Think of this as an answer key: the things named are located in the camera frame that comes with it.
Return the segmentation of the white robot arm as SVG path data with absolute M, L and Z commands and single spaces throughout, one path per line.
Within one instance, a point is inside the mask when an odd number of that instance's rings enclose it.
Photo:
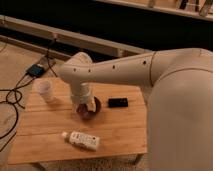
M 99 63 L 79 52 L 61 66 L 59 77 L 77 104 L 93 97 L 91 83 L 150 86 L 149 171 L 213 171 L 212 51 L 162 50 Z

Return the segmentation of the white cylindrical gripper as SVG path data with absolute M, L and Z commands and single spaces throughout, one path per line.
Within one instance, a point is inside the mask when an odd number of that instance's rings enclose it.
M 76 83 L 70 85 L 71 100 L 75 104 L 86 104 L 92 98 L 92 90 L 88 83 Z M 89 111 L 95 112 L 97 107 L 95 103 L 88 103 Z

